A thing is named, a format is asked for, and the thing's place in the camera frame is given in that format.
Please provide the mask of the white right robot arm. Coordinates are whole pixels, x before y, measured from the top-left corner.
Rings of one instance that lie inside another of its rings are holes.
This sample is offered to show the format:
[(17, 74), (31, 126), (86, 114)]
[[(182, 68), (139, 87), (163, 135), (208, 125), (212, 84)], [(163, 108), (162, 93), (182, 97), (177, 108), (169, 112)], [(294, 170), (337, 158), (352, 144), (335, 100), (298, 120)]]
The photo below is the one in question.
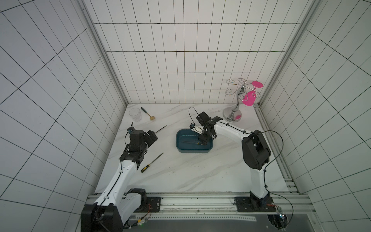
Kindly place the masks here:
[(257, 207), (266, 204), (270, 193), (267, 190), (265, 173), (270, 161), (271, 150), (263, 132), (243, 130), (224, 122), (221, 117), (210, 118), (205, 112), (199, 114), (196, 119), (202, 127), (196, 130), (200, 134), (199, 140), (201, 142), (206, 144), (210, 139), (221, 134), (241, 145), (243, 161), (251, 169), (251, 202)]

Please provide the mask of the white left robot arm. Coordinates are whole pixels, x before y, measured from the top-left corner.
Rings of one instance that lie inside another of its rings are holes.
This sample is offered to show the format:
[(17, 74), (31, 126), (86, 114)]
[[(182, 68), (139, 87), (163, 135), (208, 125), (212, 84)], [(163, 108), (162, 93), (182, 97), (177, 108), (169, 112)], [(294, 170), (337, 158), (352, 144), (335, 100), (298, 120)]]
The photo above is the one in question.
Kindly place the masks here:
[(131, 215), (136, 210), (146, 210), (146, 191), (132, 188), (127, 193), (130, 180), (138, 172), (144, 156), (157, 140), (156, 133), (149, 130), (128, 129), (128, 143), (119, 157), (116, 173), (103, 193), (93, 204), (86, 204), (81, 212), (82, 232), (121, 232), (138, 226), (129, 225)]

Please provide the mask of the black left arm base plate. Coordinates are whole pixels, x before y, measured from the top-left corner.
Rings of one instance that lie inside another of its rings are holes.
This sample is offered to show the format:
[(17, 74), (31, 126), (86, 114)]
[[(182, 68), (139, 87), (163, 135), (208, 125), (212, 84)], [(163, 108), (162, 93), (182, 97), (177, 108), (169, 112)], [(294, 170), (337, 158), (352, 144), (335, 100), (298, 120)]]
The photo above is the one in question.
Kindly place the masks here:
[(161, 197), (147, 197), (146, 202), (137, 208), (134, 213), (158, 213), (161, 206)]

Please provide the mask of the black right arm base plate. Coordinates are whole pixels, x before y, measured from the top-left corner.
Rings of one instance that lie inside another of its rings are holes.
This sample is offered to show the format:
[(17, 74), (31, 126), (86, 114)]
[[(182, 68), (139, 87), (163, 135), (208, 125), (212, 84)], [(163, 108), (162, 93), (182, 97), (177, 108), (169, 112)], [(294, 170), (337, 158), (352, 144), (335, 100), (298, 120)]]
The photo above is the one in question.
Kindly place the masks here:
[(234, 204), (238, 212), (254, 213), (254, 212), (275, 212), (276, 207), (273, 206), (272, 197), (268, 196), (263, 199), (256, 197), (235, 197)]

